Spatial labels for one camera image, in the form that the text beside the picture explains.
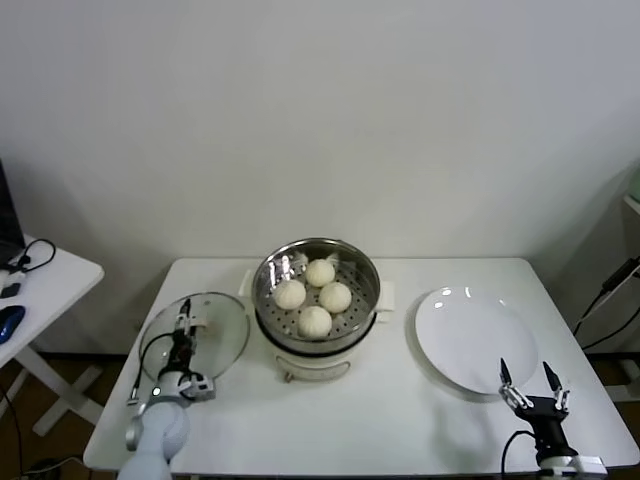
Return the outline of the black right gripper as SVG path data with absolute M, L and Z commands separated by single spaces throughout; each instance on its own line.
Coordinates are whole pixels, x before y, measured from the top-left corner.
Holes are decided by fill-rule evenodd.
M 559 376 L 546 361 L 542 365 L 554 398 L 528 398 L 524 395 L 514 385 L 503 358 L 500 359 L 499 394 L 513 411 L 519 410 L 519 418 L 531 426 L 537 458 L 572 456 L 573 449 L 569 446 L 562 428 L 562 422 L 569 414 L 570 391 L 564 389 Z

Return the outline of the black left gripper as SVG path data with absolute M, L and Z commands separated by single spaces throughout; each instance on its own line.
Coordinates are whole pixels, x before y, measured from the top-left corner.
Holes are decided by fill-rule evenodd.
M 188 324 L 191 318 L 191 299 L 187 298 L 179 308 L 177 315 L 178 324 Z M 193 345 L 195 344 L 196 327 L 182 326 L 174 331 L 174 344 L 169 352 L 167 362 L 168 372 L 189 373 Z

